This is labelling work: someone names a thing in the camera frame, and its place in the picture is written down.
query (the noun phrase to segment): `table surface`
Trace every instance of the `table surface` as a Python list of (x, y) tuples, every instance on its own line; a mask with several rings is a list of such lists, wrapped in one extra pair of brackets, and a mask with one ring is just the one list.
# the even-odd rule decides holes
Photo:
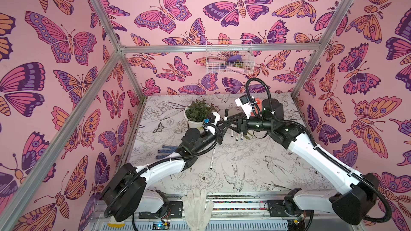
[[(267, 95), (254, 94), (254, 97), (265, 99)], [(304, 124), (289, 93), (275, 93), (272, 97), (284, 105), (286, 120)], [(201, 98), (217, 106), (221, 116), (226, 108), (229, 116), (242, 111), (234, 103), (238, 98), (235, 94), (149, 96), (131, 152), (133, 166), (155, 162), (168, 155), (169, 150), (175, 150), (187, 130), (184, 109), (193, 100)], [(265, 132), (255, 134), (262, 137)], [(199, 157), (191, 168), (163, 178), (151, 188), (167, 194), (185, 194), (195, 187), (206, 188), (209, 193), (332, 188), (310, 164), (269, 136), (264, 139), (251, 136), (250, 140), (235, 141), (235, 136), (232, 138), (228, 131), (223, 144), (215, 147), (213, 169), (210, 169), (211, 156), (212, 152), (209, 152)]]

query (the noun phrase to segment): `pink wall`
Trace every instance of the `pink wall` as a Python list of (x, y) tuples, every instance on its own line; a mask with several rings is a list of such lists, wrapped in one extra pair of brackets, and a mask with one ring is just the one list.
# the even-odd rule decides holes
[[(374, 25), (360, 21), (367, 15), (366, 6), (379, 8), (368, 17), (377, 20)], [(307, 86), (298, 97), (318, 142), (353, 168), (373, 172), (380, 179), (379, 190), (390, 201), (393, 220), (367, 223), (372, 225), (369, 230), (411, 227), (411, 142), (406, 136), (410, 135), (411, 100), (409, 7), (409, 0), (355, 0), (345, 31), (340, 37), (334, 35), (338, 42), (332, 49), (341, 44), (344, 51), (330, 61), (322, 57), (312, 83), (316, 95), (309, 94), (312, 89)], [(358, 29), (364, 28), (364, 32), (357, 32), (355, 26), (347, 31), (357, 21), (363, 23)], [(369, 215), (378, 218), (383, 213), (375, 206)]]

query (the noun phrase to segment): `purple butterfly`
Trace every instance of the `purple butterfly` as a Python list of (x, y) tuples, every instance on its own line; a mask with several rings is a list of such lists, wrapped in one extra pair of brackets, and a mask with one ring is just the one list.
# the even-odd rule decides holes
[(94, 182), (95, 186), (91, 189), (90, 193), (93, 192), (90, 199), (88, 200), (85, 208), (83, 210), (83, 214), (81, 215), (80, 224), (79, 224), (79, 231), (83, 231), (85, 227), (90, 222), (91, 216), (94, 212), (94, 205), (96, 205), (97, 201), (102, 200), (103, 195), (100, 191), (104, 189), (105, 182), (109, 181), (110, 176), (110, 165), (107, 165), (107, 159), (103, 153), (100, 153), (97, 156), (96, 167), (94, 172)]
[(192, 83), (193, 85), (182, 86), (178, 91), (180, 91), (180, 93), (205, 95), (207, 93), (206, 90), (214, 91), (218, 89), (218, 86), (215, 83), (217, 80), (216, 73), (209, 73), (204, 75), (201, 79), (201, 83), (200, 80), (198, 80), (197, 84)]
[(334, 157), (352, 167), (357, 161), (358, 157), (357, 143), (350, 139), (347, 144), (342, 145), (341, 150), (332, 151)]
[(341, 140), (341, 135), (335, 130), (335, 128), (330, 125), (323, 124), (324, 121), (318, 117), (318, 114), (313, 106), (308, 105), (307, 115), (310, 119), (308, 120), (308, 124), (311, 127), (311, 131), (316, 130), (317, 133), (319, 133), (318, 140), (322, 141), (324, 145), (327, 146), (328, 141), (330, 141), (330, 143), (336, 143)]
[(237, 0), (237, 3), (227, 1), (215, 2), (205, 6), (203, 12), (215, 21), (219, 21), (225, 16), (223, 20), (221, 20), (221, 26), (223, 27), (229, 25), (238, 26), (240, 15), (242, 18), (245, 18), (247, 11), (250, 18), (255, 21), (260, 15), (264, 15), (269, 11), (267, 6), (257, 4), (271, 4), (272, 1), (273, 0)]
[[(402, 36), (403, 38), (407, 39), (408, 41), (402, 38), (389, 38), (386, 42), (386, 47), (388, 48), (387, 60), (393, 60), (402, 56), (407, 55), (404, 57), (400, 64), (408, 64), (411, 63), (411, 9), (408, 10), (404, 17), (401, 18), (397, 28), (395, 29), (395, 33), (397, 35)], [(397, 80), (402, 80), (405, 82), (405, 87), (408, 90), (411, 90), (411, 65), (408, 65), (404, 69), (400, 70), (399, 73), (395, 76)]]
[[(223, 78), (223, 85), (226, 87), (226, 92), (230, 92), (231, 94), (243, 93), (245, 90), (245, 84), (242, 84), (240, 81), (235, 80), (233, 78)], [(265, 88), (261, 84), (256, 85), (249, 85), (248, 86), (250, 93), (263, 93), (265, 92)]]
[(121, 122), (118, 131), (105, 131), (99, 136), (99, 143), (104, 146), (104, 148), (109, 148), (110, 155), (117, 151), (117, 145), (122, 147), (125, 142), (125, 134), (127, 132), (128, 120), (125, 119)]
[(304, 70), (305, 65), (307, 64), (304, 61), (304, 58), (300, 58), (297, 60), (294, 66), (294, 71), (291, 69), (289, 70), (290, 73), (280, 74), (273, 78), (273, 80), (278, 80), (279, 82), (284, 81), (285, 83), (294, 84), (298, 81), (298, 77), (300, 77), (302, 71)]

